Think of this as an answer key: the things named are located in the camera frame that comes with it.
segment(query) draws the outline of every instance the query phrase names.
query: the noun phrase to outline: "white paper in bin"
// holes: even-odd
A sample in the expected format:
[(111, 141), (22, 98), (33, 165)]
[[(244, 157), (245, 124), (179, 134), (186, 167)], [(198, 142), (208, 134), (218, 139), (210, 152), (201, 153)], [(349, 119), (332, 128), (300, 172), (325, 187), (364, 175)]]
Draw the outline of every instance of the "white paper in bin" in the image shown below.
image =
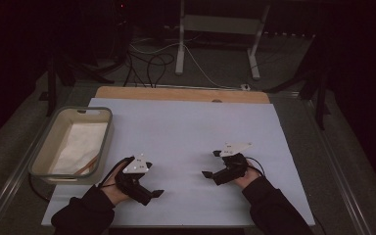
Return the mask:
[(105, 107), (58, 110), (35, 149), (29, 172), (50, 184), (97, 183), (113, 135), (112, 118)]

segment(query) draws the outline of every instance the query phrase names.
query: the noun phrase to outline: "white desk frame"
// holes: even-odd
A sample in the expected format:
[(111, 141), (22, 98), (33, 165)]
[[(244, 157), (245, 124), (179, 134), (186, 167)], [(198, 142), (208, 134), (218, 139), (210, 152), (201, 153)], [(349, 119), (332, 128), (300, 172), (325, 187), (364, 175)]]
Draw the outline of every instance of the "white desk frame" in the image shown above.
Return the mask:
[(260, 79), (258, 63), (256, 62), (256, 50), (264, 29), (270, 5), (267, 3), (264, 7), (260, 20), (254, 19), (235, 19), (209, 16), (185, 15), (185, 0), (181, 0), (180, 20), (179, 20), (179, 48), (176, 57), (175, 73), (182, 75), (184, 71), (184, 32), (185, 30), (210, 31), (210, 32), (226, 32), (254, 35), (255, 42), (252, 48), (247, 50), (249, 64), (252, 70), (252, 78)]

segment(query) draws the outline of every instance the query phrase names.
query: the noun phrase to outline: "person's right hand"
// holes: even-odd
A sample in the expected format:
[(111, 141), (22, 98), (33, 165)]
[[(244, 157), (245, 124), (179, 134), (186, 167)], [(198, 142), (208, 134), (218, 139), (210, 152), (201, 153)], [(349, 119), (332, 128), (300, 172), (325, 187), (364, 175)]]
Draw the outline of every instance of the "person's right hand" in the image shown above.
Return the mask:
[(247, 168), (246, 174), (243, 177), (234, 179), (234, 182), (242, 189), (245, 189), (251, 182), (259, 177), (261, 177), (261, 175), (257, 171)]

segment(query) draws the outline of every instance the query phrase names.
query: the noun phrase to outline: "gray floor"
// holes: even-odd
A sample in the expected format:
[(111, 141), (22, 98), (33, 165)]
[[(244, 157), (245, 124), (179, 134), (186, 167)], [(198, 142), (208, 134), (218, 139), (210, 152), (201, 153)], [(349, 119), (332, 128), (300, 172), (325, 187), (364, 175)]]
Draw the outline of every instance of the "gray floor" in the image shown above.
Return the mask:
[[(223, 47), (218, 46), (221, 43), (217, 40), (215, 43), (207, 40), (204, 42), (206, 45), (188, 44), (188, 47), (213, 83), (234, 88), (248, 83), (254, 90), (261, 90), (291, 78), (310, 45), (310, 40), (307, 39), (286, 36), (264, 37), (257, 55), (261, 80), (254, 81), (251, 79), (247, 60), (247, 40), (225, 43)], [(158, 43), (148, 40), (134, 43), (134, 46), (139, 50), (154, 51), (174, 42), (176, 41)], [(176, 50), (177, 47), (172, 46), (163, 50), (163, 53), (176, 56)], [(137, 59), (133, 59), (133, 63), (147, 84), (147, 64)], [(152, 79), (156, 80), (162, 69), (152, 67)], [(205, 78), (189, 54), (185, 56), (184, 73), (180, 76), (175, 75), (174, 69), (175, 62), (166, 67), (159, 85), (217, 88)], [(127, 68), (123, 67), (105, 74), (105, 77), (114, 80), (115, 85), (122, 86), (126, 73)], [(134, 80), (136, 78), (132, 76), (129, 82), (133, 83)], [(101, 85), (82, 76), (75, 87), (59, 85), (59, 106), (86, 106)], [(319, 131), (313, 124), (313, 109), (310, 103), (297, 99), (293, 93), (299, 91), (301, 86), (297, 84), (288, 88), (287, 92), (270, 95), (270, 101), (279, 115), (312, 212), (323, 224), (326, 234), (376, 234), (375, 174), (337, 107), (333, 93), (327, 94), (326, 103), (331, 114), (324, 117), (326, 130)], [(31, 143), (43, 123), (48, 120), (45, 116), (47, 103), (38, 101), (39, 95), (45, 90), (46, 74), (43, 74), (37, 81), (36, 91), (22, 103), (0, 130), (0, 192), (19, 162), (27, 157)], [(52, 227), (40, 225), (47, 204), (33, 194), (26, 175), (22, 180), (20, 187), (16, 187), (18, 191), (15, 197), (8, 199), (9, 206), (2, 209), (0, 234), (52, 234)], [(52, 186), (39, 179), (33, 179), (32, 182), (39, 192), (46, 196), (51, 195)], [(355, 199), (360, 207), (367, 228), (359, 228), (357, 218), (352, 217), (352, 213), (349, 212), (352, 208), (351, 199)], [(324, 234), (319, 221), (312, 230), (315, 234)], [(245, 232), (260, 234), (256, 228), (247, 228)]]

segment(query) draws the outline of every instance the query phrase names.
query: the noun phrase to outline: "person's left hand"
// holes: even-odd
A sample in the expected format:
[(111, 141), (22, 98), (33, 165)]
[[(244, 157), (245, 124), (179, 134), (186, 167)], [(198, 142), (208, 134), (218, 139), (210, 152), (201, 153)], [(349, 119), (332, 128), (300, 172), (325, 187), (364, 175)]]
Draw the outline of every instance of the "person's left hand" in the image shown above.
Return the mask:
[(102, 190), (106, 196), (110, 199), (113, 205), (117, 205), (120, 202), (123, 202), (124, 200), (129, 199), (129, 196), (125, 195), (122, 193), (117, 187), (116, 187), (116, 182), (115, 182), (115, 177), (118, 174), (118, 172), (121, 170), (121, 168), (125, 165), (126, 163), (120, 164), (116, 169), (113, 171), (112, 175), (109, 177), (108, 180), (103, 184), (105, 185), (111, 185), (112, 186), (107, 186), (107, 187), (102, 187), (100, 190)]

